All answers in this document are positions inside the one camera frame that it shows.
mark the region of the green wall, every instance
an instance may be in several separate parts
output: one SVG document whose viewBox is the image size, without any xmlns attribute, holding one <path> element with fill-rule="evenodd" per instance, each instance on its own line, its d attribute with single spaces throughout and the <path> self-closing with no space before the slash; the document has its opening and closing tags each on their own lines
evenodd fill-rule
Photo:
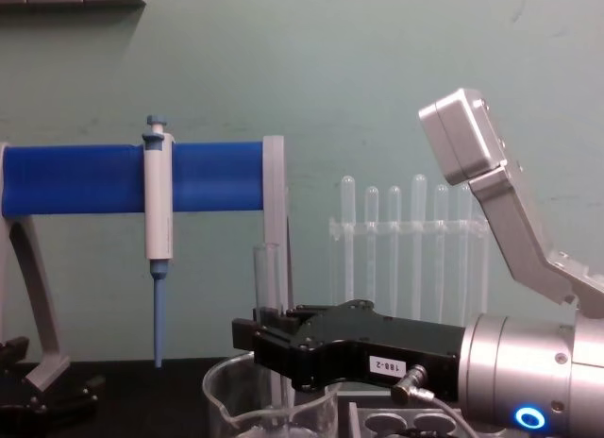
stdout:
<svg viewBox="0 0 604 438">
<path fill-rule="evenodd" d="M 161 112 L 180 142 L 286 139 L 294 288 L 328 301 L 337 184 L 442 181 L 416 112 L 481 89 L 559 247 L 602 267 L 604 0 L 147 0 L 142 10 L 0 16 L 0 135 L 13 144 L 139 143 Z M 37 218 L 69 352 L 150 358 L 141 216 Z M 230 352 L 254 302 L 256 213 L 182 214 L 168 357 Z M 493 251 L 496 312 L 564 316 Z M 14 258 L 7 336 L 33 335 Z M 37 354 L 34 348 L 33 357 Z"/>
</svg>

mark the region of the pipette holder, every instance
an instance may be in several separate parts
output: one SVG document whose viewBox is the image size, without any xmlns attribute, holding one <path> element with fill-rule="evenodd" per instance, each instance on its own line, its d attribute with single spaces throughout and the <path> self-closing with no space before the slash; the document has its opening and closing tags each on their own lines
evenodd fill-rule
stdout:
<svg viewBox="0 0 604 438">
<path fill-rule="evenodd" d="M 143 148 L 2 144 L 0 157 L 0 344 L 7 337 L 2 324 L 12 244 L 42 344 L 42 361 L 26 379 L 44 391 L 69 366 L 69 357 L 59 336 L 32 216 L 143 213 Z M 283 137 L 266 136 L 261 143 L 175 144 L 172 165 L 174 211 L 263 211 L 264 242 L 276 244 L 285 261 L 278 273 L 280 298 L 284 309 L 291 307 Z"/>
<path fill-rule="evenodd" d="M 4 167 L 6 147 L 5 143 L 0 145 L 0 167 Z M 0 196 L 4 196 L 4 169 L 0 172 Z M 59 338 L 55 308 L 31 216 L 13 218 L 3 216 L 0 224 L 0 343 L 4 342 L 3 306 L 6 294 L 8 250 L 11 245 L 23 273 L 42 347 L 40 364 L 29 372 L 26 378 L 33 386 L 43 391 L 67 368 L 70 360 Z"/>
<path fill-rule="evenodd" d="M 467 186 L 431 190 L 417 175 L 411 200 L 393 186 L 380 213 L 378 188 L 357 201 L 355 179 L 343 178 L 341 217 L 329 221 L 333 304 L 369 299 L 382 314 L 461 326 L 487 312 L 488 222 Z"/>
</svg>

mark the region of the test tube rack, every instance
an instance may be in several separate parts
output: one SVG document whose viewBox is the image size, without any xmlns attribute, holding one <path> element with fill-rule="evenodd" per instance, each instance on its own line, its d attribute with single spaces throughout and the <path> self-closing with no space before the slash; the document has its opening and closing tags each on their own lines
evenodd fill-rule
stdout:
<svg viewBox="0 0 604 438">
<path fill-rule="evenodd" d="M 379 313 L 465 326 L 488 310 L 489 224 L 467 185 L 436 185 L 430 204 L 420 174 L 411 181 L 409 216 L 402 199 L 401 188 L 390 187 L 380 216 L 379 190 L 369 186 L 357 220 L 355 179 L 342 179 L 340 219 L 329 220 L 332 303 L 369 299 Z"/>
</svg>

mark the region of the blue pipette tip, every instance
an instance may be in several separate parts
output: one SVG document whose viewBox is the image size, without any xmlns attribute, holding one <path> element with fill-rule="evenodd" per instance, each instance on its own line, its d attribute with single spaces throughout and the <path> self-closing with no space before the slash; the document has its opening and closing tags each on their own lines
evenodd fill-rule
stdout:
<svg viewBox="0 0 604 438">
<path fill-rule="evenodd" d="M 154 279 L 154 317 L 153 317 L 153 357 L 155 367 L 161 368 L 161 355 L 163 353 L 163 322 L 164 322 L 164 283 L 165 278 Z"/>
</svg>

